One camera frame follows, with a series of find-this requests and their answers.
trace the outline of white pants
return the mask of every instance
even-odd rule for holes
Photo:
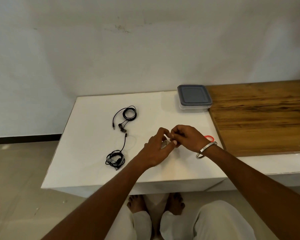
[[[145,211],[132,214],[125,205],[110,228],[106,240],[150,240],[152,223]],[[160,222],[165,240],[255,240],[252,227],[232,205],[214,201],[200,208],[195,218],[166,211]]]

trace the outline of hand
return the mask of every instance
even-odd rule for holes
[[[172,150],[176,147],[177,142],[172,140],[165,148],[161,149],[161,143],[170,138],[170,133],[167,129],[159,128],[157,134],[152,136],[148,143],[144,144],[144,148],[136,155],[138,163],[144,166],[145,170],[154,167],[166,159]]]
[[[189,125],[177,125],[174,127],[171,130],[170,138],[178,142],[177,147],[183,145],[193,152],[200,152],[202,148],[211,142],[196,128]]]

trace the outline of white wall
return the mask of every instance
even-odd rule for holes
[[[300,0],[0,0],[0,137],[76,96],[300,79]]]

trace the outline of plastic food container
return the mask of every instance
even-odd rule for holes
[[[178,86],[179,106],[184,112],[205,112],[212,105],[212,99],[204,85]]]

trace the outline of black baseboard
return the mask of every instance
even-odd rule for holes
[[[0,144],[26,143],[26,142],[39,142],[39,141],[58,141],[60,140],[60,138],[61,138],[61,134],[0,137]]]

